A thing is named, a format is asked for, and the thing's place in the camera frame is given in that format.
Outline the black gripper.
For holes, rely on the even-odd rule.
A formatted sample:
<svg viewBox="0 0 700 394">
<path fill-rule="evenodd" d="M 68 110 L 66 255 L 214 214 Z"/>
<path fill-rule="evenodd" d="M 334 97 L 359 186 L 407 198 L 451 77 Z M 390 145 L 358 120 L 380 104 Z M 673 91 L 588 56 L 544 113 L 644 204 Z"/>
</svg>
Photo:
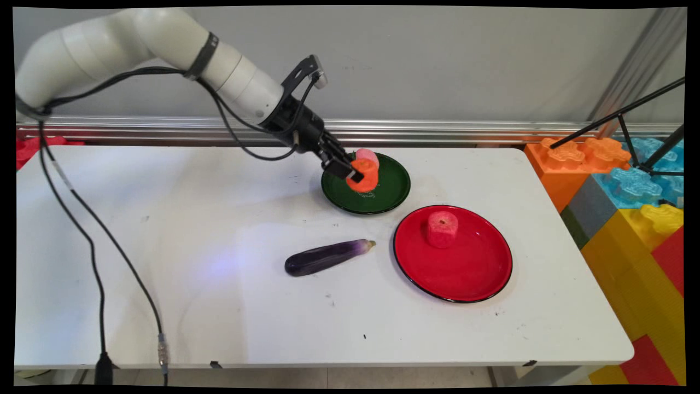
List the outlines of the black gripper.
<svg viewBox="0 0 700 394">
<path fill-rule="evenodd" d="M 355 155 L 349 154 L 335 136 L 328 136 L 324 121 L 295 97 L 280 100 L 260 127 L 285 146 L 294 147 L 296 153 L 322 158 L 325 172 L 357 183 L 364 180 L 364 174 L 351 164 Z"/>
</svg>

